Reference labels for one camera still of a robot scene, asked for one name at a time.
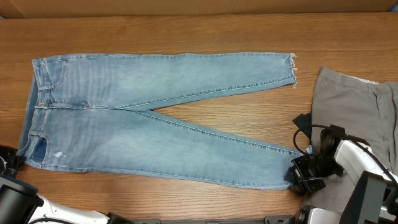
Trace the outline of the light blue denim jeans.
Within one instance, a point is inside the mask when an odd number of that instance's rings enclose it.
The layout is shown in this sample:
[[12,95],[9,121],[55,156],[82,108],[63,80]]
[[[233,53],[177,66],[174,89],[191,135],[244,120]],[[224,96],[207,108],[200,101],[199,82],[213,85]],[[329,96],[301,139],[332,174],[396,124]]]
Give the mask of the light blue denim jeans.
[[38,58],[18,154],[38,169],[285,190],[298,152],[158,108],[294,85],[294,55],[69,54]]

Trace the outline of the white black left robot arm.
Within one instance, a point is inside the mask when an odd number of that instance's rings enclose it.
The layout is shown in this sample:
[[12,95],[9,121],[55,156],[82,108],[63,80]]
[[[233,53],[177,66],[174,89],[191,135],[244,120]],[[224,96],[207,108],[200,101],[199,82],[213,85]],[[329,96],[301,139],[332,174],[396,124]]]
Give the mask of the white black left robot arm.
[[34,186],[16,179],[25,157],[13,147],[1,146],[1,223],[118,224],[130,220],[113,213],[83,211],[53,203]]

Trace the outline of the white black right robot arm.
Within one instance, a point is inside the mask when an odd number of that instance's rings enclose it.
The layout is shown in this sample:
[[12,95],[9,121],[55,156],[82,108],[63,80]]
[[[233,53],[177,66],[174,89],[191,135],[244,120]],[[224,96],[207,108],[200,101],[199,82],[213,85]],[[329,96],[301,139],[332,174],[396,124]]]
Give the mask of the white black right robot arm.
[[305,205],[287,223],[397,223],[397,176],[373,154],[368,142],[342,127],[322,126],[318,154],[292,159],[284,180],[297,194],[325,188],[331,175],[347,174],[355,188],[343,212]]

